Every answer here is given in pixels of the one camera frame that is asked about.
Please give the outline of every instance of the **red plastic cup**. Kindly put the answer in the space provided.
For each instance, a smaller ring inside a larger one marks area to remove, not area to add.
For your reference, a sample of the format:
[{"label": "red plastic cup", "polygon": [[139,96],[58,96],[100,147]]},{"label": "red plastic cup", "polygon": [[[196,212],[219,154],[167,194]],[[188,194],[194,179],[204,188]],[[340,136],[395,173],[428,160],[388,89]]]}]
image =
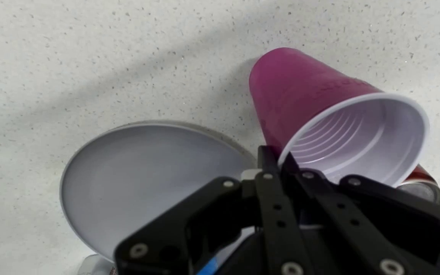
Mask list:
[{"label": "red plastic cup", "polygon": [[251,95],[268,145],[329,180],[361,174],[396,185],[418,167],[428,136],[425,112],[297,49],[263,55]]}]

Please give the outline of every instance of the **countertop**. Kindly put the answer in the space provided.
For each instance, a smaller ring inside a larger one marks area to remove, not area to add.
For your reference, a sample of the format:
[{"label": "countertop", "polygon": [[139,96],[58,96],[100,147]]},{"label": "countertop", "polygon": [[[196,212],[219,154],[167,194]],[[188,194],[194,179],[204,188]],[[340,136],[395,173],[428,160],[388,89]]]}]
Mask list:
[{"label": "countertop", "polygon": [[280,46],[421,102],[440,185],[440,0],[0,0],[0,275],[72,275],[91,255],[58,189],[103,131],[175,119],[256,151],[249,66]]}]

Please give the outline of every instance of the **screw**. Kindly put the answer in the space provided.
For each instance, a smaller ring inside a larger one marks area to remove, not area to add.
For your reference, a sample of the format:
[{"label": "screw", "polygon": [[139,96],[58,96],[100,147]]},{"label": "screw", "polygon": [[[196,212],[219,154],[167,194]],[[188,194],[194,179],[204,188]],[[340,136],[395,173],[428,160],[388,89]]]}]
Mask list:
[{"label": "screw", "polygon": [[282,266],[283,275],[303,275],[303,267],[298,263],[288,261]]},{"label": "screw", "polygon": [[263,174],[263,179],[274,179],[272,174]]},{"label": "screw", "polygon": [[225,188],[233,188],[233,186],[234,186],[234,182],[227,180],[227,182],[223,182],[223,186],[225,186]]},{"label": "screw", "polygon": [[314,173],[303,173],[301,174],[304,179],[315,179],[315,174]]},{"label": "screw", "polygon": [[382,269],[385,275],[405,275],[404,266],[399,261],[392,260],[392,258],[382,260],[379,267]]},{"label": "screw", "polygon": [[356,179],[356,177],[352,177],[352,179],[349,179],[347,182],[349,182],[350,185],[353,185],[353,186],[359,186],[359,185],[361,185],[361,180]]},{"label": "screw", "polygon": [[143,258],[149,252],[149,246],[146,243],[138,243],[130,249],[130,258]]}]

